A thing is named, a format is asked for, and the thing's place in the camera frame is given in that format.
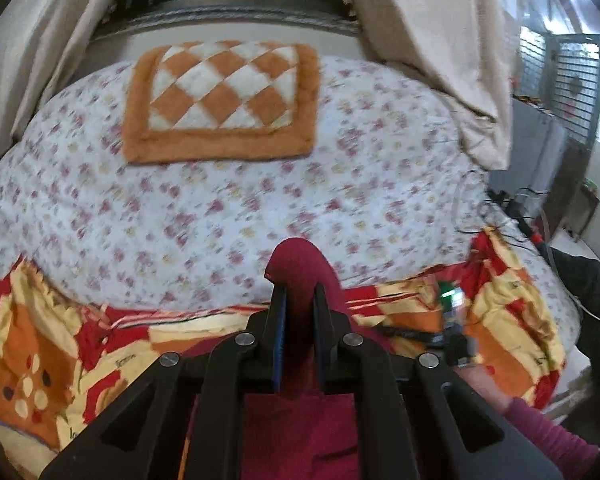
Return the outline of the right hand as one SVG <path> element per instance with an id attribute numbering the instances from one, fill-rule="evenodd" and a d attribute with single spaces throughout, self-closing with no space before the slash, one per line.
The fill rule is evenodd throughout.
<path id="1" fill-rule="evenodd" d="M 497 411 L 500 414 L 504 414 L 507 411 L 513 398 L 501 390 L 496 382 L 494 382 L 492 376 L 488 374 L 484 366 L 470 364 L 455 367 L 454 370 L 466 384 L 470 385 L 471 388 L 483 398 L 483 400 L 486 400 L 486 403 L 489 404 L 494 411 Z"/>

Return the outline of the purple knit sleeve forearm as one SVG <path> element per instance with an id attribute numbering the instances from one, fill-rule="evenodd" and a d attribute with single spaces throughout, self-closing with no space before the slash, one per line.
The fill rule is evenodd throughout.
<path id="1" fill-rule="evenodd" d="M 582 479 L 600 454 L 597 446 L 555 425 L 524 400 L 513 398 L 503 416 L 559 469 L 565 479 Z"/>

